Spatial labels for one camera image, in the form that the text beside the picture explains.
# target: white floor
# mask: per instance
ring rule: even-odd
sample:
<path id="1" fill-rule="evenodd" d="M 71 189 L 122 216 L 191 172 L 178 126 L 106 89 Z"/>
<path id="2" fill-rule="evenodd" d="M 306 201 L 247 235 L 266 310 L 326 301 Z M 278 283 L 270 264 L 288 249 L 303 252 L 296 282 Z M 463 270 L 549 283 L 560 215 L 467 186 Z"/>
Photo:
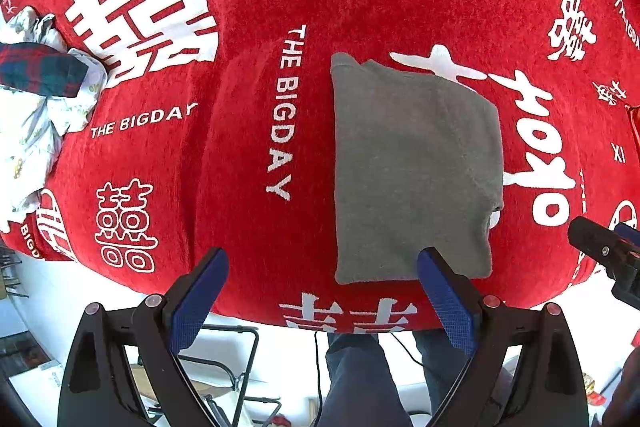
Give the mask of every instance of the white floor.
<path id="1" fill-rule="evenodd" d="M 63 365 L 73 341 L 78 321 L 87 304 L 101 302 L 105 308 L 137 306 L 143 295 L 93 273 L 85 267 L 68 263 L 46 263 L 22 257 L 18 274 L 29 299 L 14 298 L 18 313 L 37 341 L 53 359 Z M 585 284 L 571 288 L 554 299 L 562 306 L 572 329 L 582 370 L 596 380 L 596 390 L 612 378 L 631 351 L 630 341 L 640 327 L 640 312 L 610 295 L 613 281 L 603 272 Z M 208 323 L 238 324 L 235 319 L 209 315 Z M 249 394 L 280 397 L 283 413 L 295 427 L 309 425 L 309 399 L 316 397 L 316 352 L 311 331 L 258 325 L 260 344 L 252 371 Z M 399 334 L 418 358 L 410 333 Z M 321 357 L 322 390 L 329 389 L 324 364 L 326 336 L 318 335 Z M 248 359 L 252 336 L 249 334 L 201 331 L 186 354 L 219 360 L 238 375 Z M 380 335 L 394 381 L 399 386 L 407 410 L 429 409 L 429 399 L 422 368 L 412 362 L 401 346 L 389 335 Z M 131 362 L 137 358 L 129 352 Z M 210 383 L 224 382 L 223 373 L 186 364 L 191 378 Z M 269 406 L 249 408 L 254 418 L 266 417 Z M 425 417 L 416 419 L 424 425 Z"/>

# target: person's leg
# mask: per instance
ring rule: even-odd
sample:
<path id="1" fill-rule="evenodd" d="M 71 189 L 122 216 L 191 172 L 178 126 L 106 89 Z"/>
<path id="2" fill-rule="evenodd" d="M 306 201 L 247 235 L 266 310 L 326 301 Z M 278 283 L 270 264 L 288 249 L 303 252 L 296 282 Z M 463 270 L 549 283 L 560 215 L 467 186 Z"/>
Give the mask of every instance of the person's leg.
<path id="1" fill-rule="evenodd" d="M 331 389 L 318 427 L 411 427 L 378 340 L 351 333 L 328 336 Z"/>
<path id="2" fill-rule="evenodd" d="M 415 347 L 422 355 L 433 414 L 465 367 L 468 357 L 464 351 L 451 345 L 445 330 L 414 331 L 414 339 Z"/>

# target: gray cloth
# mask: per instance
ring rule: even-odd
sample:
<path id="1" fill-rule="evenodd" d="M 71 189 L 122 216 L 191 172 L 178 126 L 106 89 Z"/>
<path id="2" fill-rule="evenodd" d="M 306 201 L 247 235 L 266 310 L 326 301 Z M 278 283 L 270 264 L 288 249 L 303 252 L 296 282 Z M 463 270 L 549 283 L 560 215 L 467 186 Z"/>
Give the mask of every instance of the gray cloth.
<path id="1" fill-rule="evenodd" d="M 495 106 L 462 84 L 335 54 L 335 212 L 340 284 L 417 279 L 436 247 L 454 272 L 491 274 L 502 207 Z"/>

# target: red fuzzy fabric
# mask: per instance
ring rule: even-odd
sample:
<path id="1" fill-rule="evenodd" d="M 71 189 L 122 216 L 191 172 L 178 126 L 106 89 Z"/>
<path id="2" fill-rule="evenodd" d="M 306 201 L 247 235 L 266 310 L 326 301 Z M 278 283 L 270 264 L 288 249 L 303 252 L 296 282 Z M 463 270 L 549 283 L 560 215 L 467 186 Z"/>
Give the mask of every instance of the red fuzzy fabric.
<path id="1" fill-rule="evenodd" d="M 89 33 L 77 36 L 65 17 L 73 0 L 8 1 L 2 4 L 5 14 L 7 6 L 19 10 L 26 5 L 57 14 L 56 26 L 68 42 L 86 48 L 83 42 Z M 584 42 L 584 58 L 575 61 L 564 54 L 558 60 L 547 58 L 558 50 L 548 33 L 554 20 L 562 18 L 562 0 L 207 1 L 219 37 L 215 60 L 147 70 L 142 77 L 105 90 L 90 126 L 65 137 L 47 182 L 78 261 L 104 276 L 144 293 L 164 292 L 209 247 L 220 246 L 229 255 L 231 273 L 214 307 L 218 313 L 338 331 L 389 330 L 397 321 L 396 328 L 437 327 L 418 282 L 340 286 L 334 280 L 334 52 L 347 52 L 359 62 L 373 59 L 401 70 L 423 71 L 401 66 L 389 53 L 429 57 L 432 47 L 442 44 L 457 64 L 510 79 L 518 70 L 533 86 L 551 93 L 552 100 L 537 98 L 548 116 L 533 115 L 516 105 L 522 99 L 516 90 L 492 78 L 459 77 L 498 108 L 506 172 L 530 171 L 526 154 L 532 153 L 545 164 L 562 158 L 565 174 L 575 181 L 573 188 L 505 186 L 504 209 L 490 232 L 494 271 L 488 279 L 475 281 L 481 292 L 518 307 L 553 298 L 587 279 L 594 267 L 586 258 L 578 268 L 578 251 L 566 240 L 573 217 L 585 213 L 609 226 L 618 209 L 619 219 L 635 219 L 639 159 L 625 103 L 640 104 L 640 50 L 631 29 L 640 28 L 639 0 L 623 0 L 627 22 L 621 6 L 615 6 L 617 0 L 581 0 L 579 8 L 593 22 L 597 40 Z M 122 14 L 129 21 L 130 8 L 114 16 Z M 291 33 L 302 25 L 303 39 Z M 287 39 L 303 40 L 297 47 L 303 49 L 302 60 L 299 67 L 285 64 L 281 69 L 282 57 L 288 56 L 283 55 L 289 48 Z M 275 121 L 275 97 L 282 94 L 276 90 L 278 78 L 293 76 L 299 78 L 296 114 Z M 626 98 L 609 89 L 612 80 Z M 614 105 L 598 97 L 596 86 L 607 87 L 601 92 Z M 198 105 L 187 116 L 191 103 Z M 180 118 L 174 111 L 167 120 L 174 107 Z M 122 123 L 158 109 L 163 118 L 155 123 L 128 128 Z M 527 144 L 516 130 L 524 118 L 553 126 L 561 137 L 561 150 L 543 152 Z M 110 123 L 113 126 L 103 127 Z M 295 125 L 292 138 L 274 143 L 275 124 Z M 97 136 L 101 127 L 104 131 Z M 540 145 L 547 143 L 544 137 L 538 132 L 528 140 Z M 268 171 L 272 148 L 293 158 Z M 289 201 L 266 190 L 289 175 L 283 185 Z M 147 189 L 134 184 L 131 190 L 137 194 L 124 201 L 117 189 L 135 179 L 141 186 L 152 185 L 152 191 L 141 196 Z M 126 203 L 134 206 L 136 198 L 146 198 L 147 246 L 153 239 L 157 246 L 145 250 L 148 258 L 129 259 L 138 271 L 127 263 L 117 266 L 121 260 L 115 251 L 107 254 L 111 264 L 103 259 L 96 219 L 97 191 L 104 188 L 116 196 L 111 203 L 105 199 L 101 216 L 113 212 L 105 205 L 121 204 L 124 211 Z M 539 198 L 545 193 L 552 195 Z M 145 201 L 137 201 L 137 208 L 142 208 Z M 541 225 L 534 220 L 534 201 L 566 201 L 570 214 L 561 223 L 550 217 Z M 546 211 L 553 216 L 558 208 L 552 205 Z M 545 223 L 540 214 L 538 220 Z M 13 235 L 17 233 L 19 227 L 14 227 Z M 24 251 L 17 239 L 12 245 Z M 143 264 L 151 260 L 153 270 L 143 271 L 151 268 Z M 303 318 L 300 309 L 282 306 L 300 307 L 303 294 L 311 295 L 307 299 L 315 302 L 313 308 L 324 312 Z M 385 303 L 397 314 L 385 315 L 383 310 L 376 315 Z M 365 325 L 374 322 L 375 327 Z"/>

